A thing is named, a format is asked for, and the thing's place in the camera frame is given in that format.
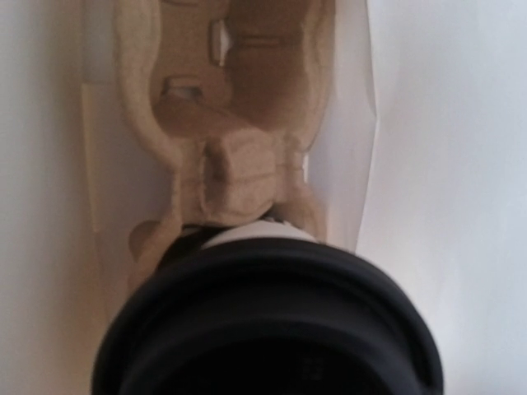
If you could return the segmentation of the cardboard cup carrier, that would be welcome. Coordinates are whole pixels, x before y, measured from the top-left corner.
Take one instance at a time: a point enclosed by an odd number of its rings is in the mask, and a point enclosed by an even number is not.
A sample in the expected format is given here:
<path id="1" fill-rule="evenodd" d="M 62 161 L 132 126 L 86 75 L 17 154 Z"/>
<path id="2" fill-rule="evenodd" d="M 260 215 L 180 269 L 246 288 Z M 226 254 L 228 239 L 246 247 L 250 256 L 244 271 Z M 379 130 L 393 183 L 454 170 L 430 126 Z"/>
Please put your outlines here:
<path id="1" fill-rule="evenodd" d="M 163 216 L 130 236 L 130 289 L 187 225 L 271 216 L 325 240 L 304 160 L 328 103 L 334 33 L 332 1 L 115 3 L 124 117 L 171 177 Z"/>

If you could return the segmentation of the brown paper bag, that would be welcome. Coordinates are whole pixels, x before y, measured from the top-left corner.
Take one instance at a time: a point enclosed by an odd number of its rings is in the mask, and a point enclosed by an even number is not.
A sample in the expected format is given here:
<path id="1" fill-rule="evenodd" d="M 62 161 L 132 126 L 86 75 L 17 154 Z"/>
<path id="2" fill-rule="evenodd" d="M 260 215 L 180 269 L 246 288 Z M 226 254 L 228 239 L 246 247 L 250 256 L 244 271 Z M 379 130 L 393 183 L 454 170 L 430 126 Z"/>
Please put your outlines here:
<path id="1" fill-rule="evenodd" d="M 170 181 L 119 113 L 110 1 L 1 4 L 1 391 L 87 394 L 131 230 Z M 388 272 L 448 394 L 526 391 L 526 4 L 340 1 L 305 164 L 329 242 Z"/>

